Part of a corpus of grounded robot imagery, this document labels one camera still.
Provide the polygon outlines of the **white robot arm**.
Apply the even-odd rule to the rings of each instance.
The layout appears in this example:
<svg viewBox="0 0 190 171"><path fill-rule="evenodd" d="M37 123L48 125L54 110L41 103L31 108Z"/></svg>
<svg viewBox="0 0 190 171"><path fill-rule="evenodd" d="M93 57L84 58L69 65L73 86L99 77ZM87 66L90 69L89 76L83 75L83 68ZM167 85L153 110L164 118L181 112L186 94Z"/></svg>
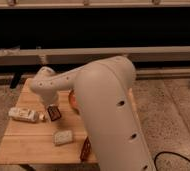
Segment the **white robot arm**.
<svg viewBox="0 0 190 171"><path fill-rule="evenodd" d="M72 89L101 171L156 171L129 89L136 79L133 63L115 56L56 74L41 68L30 88L44 105Z"/></svg>

